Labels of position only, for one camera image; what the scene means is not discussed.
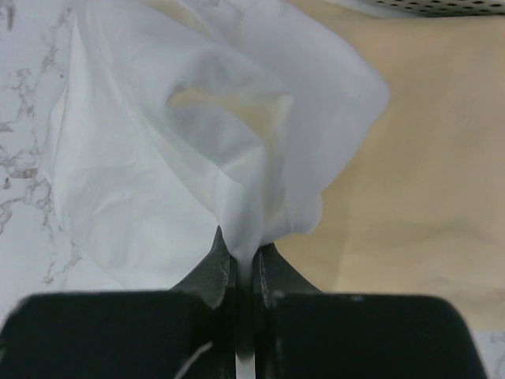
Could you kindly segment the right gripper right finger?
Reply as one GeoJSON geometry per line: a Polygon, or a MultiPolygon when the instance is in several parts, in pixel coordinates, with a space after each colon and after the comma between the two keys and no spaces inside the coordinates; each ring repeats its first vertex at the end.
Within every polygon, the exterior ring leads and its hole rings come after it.
{"type": "Polygon", "coordinates": [[[253,260],[257,378],[315,378],[323,363],[326,295],[278,252],[260,248],[253,260]]]}

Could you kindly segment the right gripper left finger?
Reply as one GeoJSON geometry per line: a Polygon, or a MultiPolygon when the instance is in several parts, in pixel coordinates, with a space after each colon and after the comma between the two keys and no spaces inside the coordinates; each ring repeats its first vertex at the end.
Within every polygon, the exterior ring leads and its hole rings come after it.
{"type": "Polygon", "coordinates": [[[172,292],[198,301],[203,314],[196,317],[189,354],[176,378],[235,378],[237,262],[220,228],[209,253],[172,292]]]}

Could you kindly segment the beige t shirt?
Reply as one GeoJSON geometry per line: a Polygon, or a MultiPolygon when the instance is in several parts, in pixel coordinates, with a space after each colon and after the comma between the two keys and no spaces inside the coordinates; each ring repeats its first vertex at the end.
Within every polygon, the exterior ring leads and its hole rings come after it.
{"type": "Polygon", "coordinates": [[[391,101],[281,253],[324,290],[438,295],[504,326],[504,17],[398,18],[296,7],[384,76],[391,101]]]}

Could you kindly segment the white printed t shirt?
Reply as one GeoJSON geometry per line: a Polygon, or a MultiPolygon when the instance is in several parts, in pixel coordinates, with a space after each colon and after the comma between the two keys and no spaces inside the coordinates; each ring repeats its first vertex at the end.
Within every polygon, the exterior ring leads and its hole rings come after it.
{"type": "Polygon", "coordinates": [[[83,262],[65,291],[170,288],[217,231],[252,278],[308,233],[387,106],[383,78],[286,1],[77,1],[40,170],[83,262]]]}

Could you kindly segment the white perforated plastic basket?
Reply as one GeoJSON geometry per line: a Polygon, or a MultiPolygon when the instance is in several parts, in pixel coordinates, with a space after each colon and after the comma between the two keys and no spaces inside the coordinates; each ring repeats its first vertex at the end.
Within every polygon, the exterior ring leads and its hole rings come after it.
{"type": "Polygon", "coordinates": [[[504,1],[382,0],[335,1],[335,3],[378,17],[486,17],[504,15],[504,1]]]}

